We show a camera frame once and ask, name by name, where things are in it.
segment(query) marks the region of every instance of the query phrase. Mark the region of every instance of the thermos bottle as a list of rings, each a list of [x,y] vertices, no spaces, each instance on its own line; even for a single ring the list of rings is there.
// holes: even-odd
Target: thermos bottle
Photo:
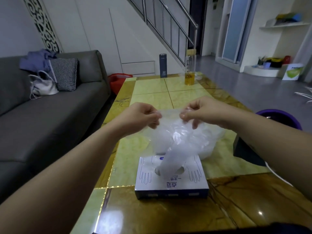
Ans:
[[[160,78],[167,78],[167,54],[159,54]]]

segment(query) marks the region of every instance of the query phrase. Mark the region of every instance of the blue clothing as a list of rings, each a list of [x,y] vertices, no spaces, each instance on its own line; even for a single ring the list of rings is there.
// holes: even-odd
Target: blue clothing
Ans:
[[[20,59],[19,68],[21,70],[28,70],[32,72],[38,72],[39,70],[49,72],[51,70],[49,58],[56,58],[56,52],[47,49],[41,49],[36,52],[28,52],[26,57]]]

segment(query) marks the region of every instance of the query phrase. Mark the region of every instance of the forearm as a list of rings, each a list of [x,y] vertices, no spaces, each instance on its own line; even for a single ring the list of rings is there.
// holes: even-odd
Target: forearm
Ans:
[[[120,137],[107,124],[21,187],[0,206],[0,233],[69,233]]]
[[[229,127],[280,176],[312,200],[312,135],[268,118],[236,112]]]

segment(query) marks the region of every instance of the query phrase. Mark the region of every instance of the hand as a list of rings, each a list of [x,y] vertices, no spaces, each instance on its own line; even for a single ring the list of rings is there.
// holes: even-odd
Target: hand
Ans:
[[[117,127],[121,137],[139,132],[149,126],[155,129],[162,115],[150,104],[134,103],[110,123]]]
[[[186,122],[194,119],[193,129],[197,128],[200,121],[228,129],[229,119],[240,112],[241,110],[236,107],[204,96],[189,102],[185,106],[185,110],[181,112],[180,118]]]

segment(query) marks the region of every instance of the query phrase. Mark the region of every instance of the table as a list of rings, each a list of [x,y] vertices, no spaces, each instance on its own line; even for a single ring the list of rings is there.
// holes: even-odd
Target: table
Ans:
[[[117,95],[103,126],[134,102],[158,110],[178,109],[210,96],[243,110],[243,104],[202,79],[184,85],[178,74],[129,78]],[[138,158],[148,141],[139,134],[121,139],[77,221],[76,233],[176,233],[212,231],[287,222],[311,227],[312,203],[266,167],[233,157],[236,133],[227,130],[211,157],[202,161],[210,194],[207,199],[137,200],[134,193]]]

